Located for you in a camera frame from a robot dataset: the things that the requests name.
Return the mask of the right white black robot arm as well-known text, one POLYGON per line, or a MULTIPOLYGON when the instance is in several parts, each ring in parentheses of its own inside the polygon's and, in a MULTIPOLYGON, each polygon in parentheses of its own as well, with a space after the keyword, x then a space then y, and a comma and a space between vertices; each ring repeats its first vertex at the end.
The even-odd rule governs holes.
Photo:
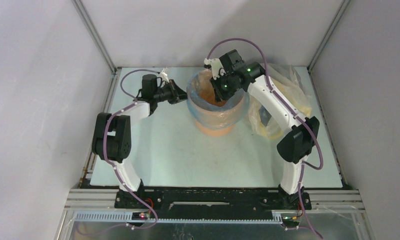
POLYGON ((284 137, 277 144, 277 151, 284 160, 278 201, 285 209, 293 208, 301 194, 302 165, 307 162, 313 147, 318 146, 319 120, 295 109, 277 89, 267 67, 258 62, 246 64, 235 49, 219 58, 206 58, 204 65, 212 71, 210 81, 216 101, 227 101, 244 90, 262 104, 283 131, 284 137))

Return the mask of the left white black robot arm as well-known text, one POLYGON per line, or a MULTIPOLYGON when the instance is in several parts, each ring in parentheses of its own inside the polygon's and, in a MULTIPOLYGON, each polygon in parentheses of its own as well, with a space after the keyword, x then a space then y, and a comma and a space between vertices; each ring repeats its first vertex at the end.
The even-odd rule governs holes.
POLYGON ((146 195, 139 191, 142 179, 128 160, 132 148, 131 128, 151 116, 159 103, 174 105, 187 100, 188 96, 166 73, 150 70, 142 76, 141 88, 132 98, 132 103, 115 113, 97 115, 92 152, 113 168, 120 190, 129 192, 127 203, 140 208, 145 204, 146 195))

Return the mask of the translucent yellowish plastic bag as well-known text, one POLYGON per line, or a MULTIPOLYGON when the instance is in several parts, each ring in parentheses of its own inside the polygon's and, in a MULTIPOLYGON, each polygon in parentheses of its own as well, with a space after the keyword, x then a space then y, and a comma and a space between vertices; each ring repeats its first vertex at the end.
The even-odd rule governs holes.
MULTIPOLYGON (((294 66, 269 63, 267 68, 276 88, 293 104, 294 108, 310 117, 312 113, 310 96, 303 91, 301 77, 294 66)), ((257 135, 270 140, 283 135, 276 120, 253 96, 250 96, 248 114, 245 119, 257 135)))

